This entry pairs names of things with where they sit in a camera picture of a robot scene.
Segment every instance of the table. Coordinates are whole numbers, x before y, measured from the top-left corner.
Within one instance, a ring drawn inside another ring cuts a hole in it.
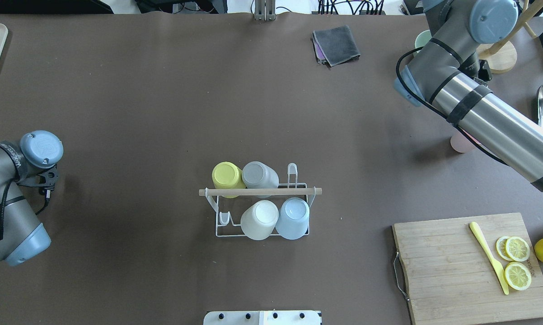
[[[207,311],[315,309],[325,324],[408,325],[391,262],[398,222],[521,212],[543,195],[392,88],[424,17],[282,14],[1,16],[0,140],[46,129],[65,154],[44,253],[0,263],[0,324],[201,324]],[[315,62],[314,29],[350,25],[362,56]],[[530,24],[540,33],[543,18]],[[526,114],[538,39],[490,83]],[[311,235],[220,239],[197,190],[220,161],[259,160],[323,188]],[[36,194],[27,195],[38,208]],[[515,324],[543,325],[543,319]]]

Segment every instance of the wooden stand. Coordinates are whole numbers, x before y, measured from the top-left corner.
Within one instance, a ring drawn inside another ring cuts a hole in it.
[[[509,35],[494,45],[483,44],[478,46],[478,57],[481,60],[487,60],[493,74],[504,74],[510,71],[517,63],[517,50],[515,46],[510,42],[510,39],[519,31],[522,27],[525,27],[526,31],[535,38],[534,31],[528,25],[528,21],[536,15],[536,13],[543,7],[543,0],[536,0],[529,7],[528,0],[525,1],[523,13],[519,16],[519,20]]]

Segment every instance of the cloth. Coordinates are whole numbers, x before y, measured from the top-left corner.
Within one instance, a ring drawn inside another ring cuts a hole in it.
[[[314,42],[314,50],[318,62],[322,60],[319,52],[323,54],[330,66],[360,57],[360,51],[356,46],[356,41],[354,41],[352,31],[348,25],[323,31],[313,31],[312,41]],[[316,44],[319,47],[319,51],[315,49]]]

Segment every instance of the cutting board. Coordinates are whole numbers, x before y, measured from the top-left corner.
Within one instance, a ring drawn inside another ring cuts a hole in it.
[[[510,288],[505,296],[488,258],[468,224],[476,221],[496,259],[501,236],[519,236],[530,245],[523,262],[532,284],[524,291]],[[393,226],[404,271],[414,325],[472,325],[543,317],[543,274],[521,214],[493,214]]]

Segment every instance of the yellow knife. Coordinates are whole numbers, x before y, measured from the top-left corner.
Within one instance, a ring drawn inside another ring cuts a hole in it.
[[[484,234],[482,233],[482,230],[480,230],[480,226],[476,222],[471,222],[469,226],[470,230],[472,230],[472,233],[476,237],[476,240],[478,240],[478,243],[480,243],[480,246],[482,246],[484,253],[486,253],[488,256],[488,260],[490,261],[490,264],[492,264],[492,268],[494,268],[498,281],[501,283],[502,291],[505,294],[509,294],[509,284],[505,280],[505,269],[502,268],[501,262],[497,261],[497,259],[495,259],[492,255],[492,252],[488,248],[488,243],[484,238]]]

